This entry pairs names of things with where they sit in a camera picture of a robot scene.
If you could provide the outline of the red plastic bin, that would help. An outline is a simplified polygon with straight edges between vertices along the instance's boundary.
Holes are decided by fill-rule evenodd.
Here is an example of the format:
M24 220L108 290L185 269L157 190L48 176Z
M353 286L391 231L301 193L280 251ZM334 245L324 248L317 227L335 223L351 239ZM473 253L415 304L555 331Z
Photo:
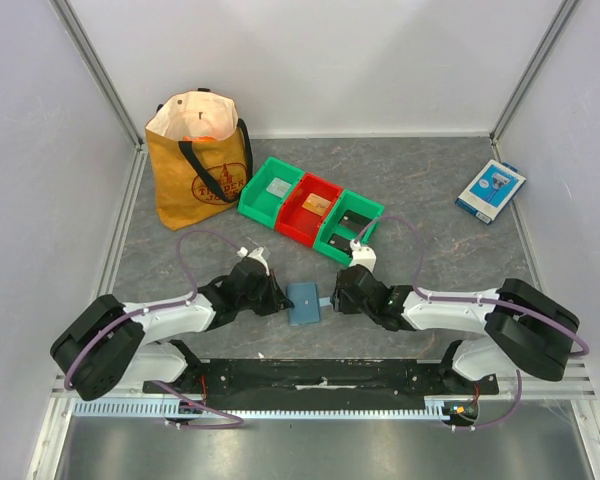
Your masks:
M343 188L311 173L305 173L281 206L275 230L299 244L312 248L318 231L343 192ZM331 201L327 212L318 216L302 208L310 193Z

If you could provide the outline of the left green plastic bin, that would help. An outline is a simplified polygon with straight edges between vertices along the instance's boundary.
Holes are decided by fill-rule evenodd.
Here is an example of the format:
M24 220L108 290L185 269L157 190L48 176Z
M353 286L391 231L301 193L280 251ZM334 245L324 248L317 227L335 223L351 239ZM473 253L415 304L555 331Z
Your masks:
M269 157L242 190L238 212L273 229L281 206L304 174L305 171L296 166ZM284 198L278 198L266 191L266 187L275 177L292 185Z

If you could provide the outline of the upper black card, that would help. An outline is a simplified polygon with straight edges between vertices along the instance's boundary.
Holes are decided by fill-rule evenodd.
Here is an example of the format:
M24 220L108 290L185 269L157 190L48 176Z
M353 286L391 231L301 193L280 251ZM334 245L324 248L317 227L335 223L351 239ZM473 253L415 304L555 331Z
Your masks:
M371 219L352 210L345 210L339 220L339 225L345 229L360 234L371 222Z

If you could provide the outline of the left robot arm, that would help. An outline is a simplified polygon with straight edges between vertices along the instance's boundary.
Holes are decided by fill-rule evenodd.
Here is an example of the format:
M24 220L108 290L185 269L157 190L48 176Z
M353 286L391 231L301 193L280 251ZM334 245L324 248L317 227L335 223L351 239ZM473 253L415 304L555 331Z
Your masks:
M268 316L293 307L275 274L245 257L229 274L180 297L138 304L97 297L54 341L50 355L65 374L64 388L92 401L111 391L153 342L221 328L243 311Z

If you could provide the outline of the brown Trader Joe's paper bag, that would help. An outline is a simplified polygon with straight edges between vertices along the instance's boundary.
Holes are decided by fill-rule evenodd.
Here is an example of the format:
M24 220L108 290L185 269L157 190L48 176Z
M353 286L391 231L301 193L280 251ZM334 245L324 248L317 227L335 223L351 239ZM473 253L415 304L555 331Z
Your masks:
M253 176L247 125L233 99L199 88L158 106L145 126L156 211L171 230L238 204Z

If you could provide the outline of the lower black card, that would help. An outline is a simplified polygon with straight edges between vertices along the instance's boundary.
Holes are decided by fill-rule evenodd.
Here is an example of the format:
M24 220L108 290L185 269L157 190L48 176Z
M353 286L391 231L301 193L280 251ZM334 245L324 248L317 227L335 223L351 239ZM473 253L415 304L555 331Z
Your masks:
M352 257L352 247L351 247L351 239L345 238L336 233L332 234L329 238L327 244L339 252L345 254L349 258Z

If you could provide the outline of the gold card in bin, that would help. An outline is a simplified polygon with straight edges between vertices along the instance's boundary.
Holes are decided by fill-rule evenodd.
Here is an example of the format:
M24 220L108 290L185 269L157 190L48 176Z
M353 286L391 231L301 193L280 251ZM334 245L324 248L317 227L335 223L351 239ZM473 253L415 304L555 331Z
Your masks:
M302 208L315 215L323 216L327 212L330 205L331 201L329 199L326 199L315 193L310 193L304 200Z

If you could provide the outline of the silver card in bin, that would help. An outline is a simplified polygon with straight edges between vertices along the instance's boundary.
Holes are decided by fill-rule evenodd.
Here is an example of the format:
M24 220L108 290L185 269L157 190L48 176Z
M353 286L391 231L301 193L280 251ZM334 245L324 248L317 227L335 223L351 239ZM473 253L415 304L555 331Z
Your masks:
M275 177L266 187L266 191L278 198L284 198L292 185L281 178Z

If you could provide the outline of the blue razor box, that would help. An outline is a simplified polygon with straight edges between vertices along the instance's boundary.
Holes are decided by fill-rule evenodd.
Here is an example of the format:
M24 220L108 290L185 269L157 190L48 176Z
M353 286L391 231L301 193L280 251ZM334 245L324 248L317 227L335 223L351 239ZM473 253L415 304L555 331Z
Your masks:
M486 225L491 224L526 182L515 167L489 160L455 204Z

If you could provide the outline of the right green plastic bin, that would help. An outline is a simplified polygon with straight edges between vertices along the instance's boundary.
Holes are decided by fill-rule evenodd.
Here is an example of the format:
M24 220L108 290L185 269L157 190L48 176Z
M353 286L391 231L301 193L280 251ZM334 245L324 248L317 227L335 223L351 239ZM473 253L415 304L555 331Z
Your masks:
M349 265L351 258L327 244L329 238L334 233L351 240L354 240L359 235L339 225L339 220L345 210L355 211L370 218L372 221L384 213L385 207L353 191L344 190L327 215L318 231L314 242L314 249L340 264Z

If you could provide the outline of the blue leather card holder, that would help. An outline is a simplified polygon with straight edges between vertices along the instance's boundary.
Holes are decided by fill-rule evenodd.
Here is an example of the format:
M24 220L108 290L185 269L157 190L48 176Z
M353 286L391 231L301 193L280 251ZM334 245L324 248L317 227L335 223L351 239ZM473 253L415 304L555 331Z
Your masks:
M321 297L316 283L289 284L286 295L293 303L288 311L291 326L306 326L322 320L322 309L331 305L329 297Z

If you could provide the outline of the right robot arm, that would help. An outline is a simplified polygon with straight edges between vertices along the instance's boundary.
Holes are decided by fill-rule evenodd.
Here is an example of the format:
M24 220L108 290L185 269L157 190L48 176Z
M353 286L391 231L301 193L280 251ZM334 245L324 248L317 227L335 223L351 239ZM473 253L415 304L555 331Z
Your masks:
M451 343L438 368L440 386L453 394L515 371L561 381L580 325L568 309L515 278L495 289L436 292L387 286L368 268L354 265L337 274L330 302L339 313L364 314L389 331L473 334Z

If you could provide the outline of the green plastic bin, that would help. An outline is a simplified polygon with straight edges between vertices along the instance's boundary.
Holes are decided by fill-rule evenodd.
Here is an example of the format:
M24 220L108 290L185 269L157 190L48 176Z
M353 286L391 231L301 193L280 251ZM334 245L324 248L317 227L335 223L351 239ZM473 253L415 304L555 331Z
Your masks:
M349 265L351 258L327 244L329 238L334 233L351 240L354 240L359 235L339 225L339 220L345 210L355 211L370 218L372 221L384 213L385 207L353 191L344 190L327 215L318 231L314 242L314 249L340 264Z
M269 157L242 190L238 212L273 229L281 206L304 174L305 171L296 166ZM278 198L266 191L266 187L275 177L292 185L284 198Z

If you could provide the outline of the black card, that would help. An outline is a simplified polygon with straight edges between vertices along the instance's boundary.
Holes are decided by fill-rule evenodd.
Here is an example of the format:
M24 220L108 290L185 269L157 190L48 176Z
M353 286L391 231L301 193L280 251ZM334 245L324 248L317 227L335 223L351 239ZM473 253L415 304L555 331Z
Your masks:
M327 244L339 252L345 254L349 258L352 257L352 247L351 247L351 239L345 238L336 233L332 234L329 238Z
M339 220L339 225L345 229L360 234L371 222L371 219L352 210L345 210Z

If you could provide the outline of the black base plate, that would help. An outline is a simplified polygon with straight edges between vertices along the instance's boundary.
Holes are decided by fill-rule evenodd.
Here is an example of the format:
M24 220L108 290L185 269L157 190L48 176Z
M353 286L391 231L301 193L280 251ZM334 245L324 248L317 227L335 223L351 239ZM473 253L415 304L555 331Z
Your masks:
M417 409L427 396L499 393L493 374L479 382L446 378L439 365L409 359L211 359L170 387L205 392L218 410Z

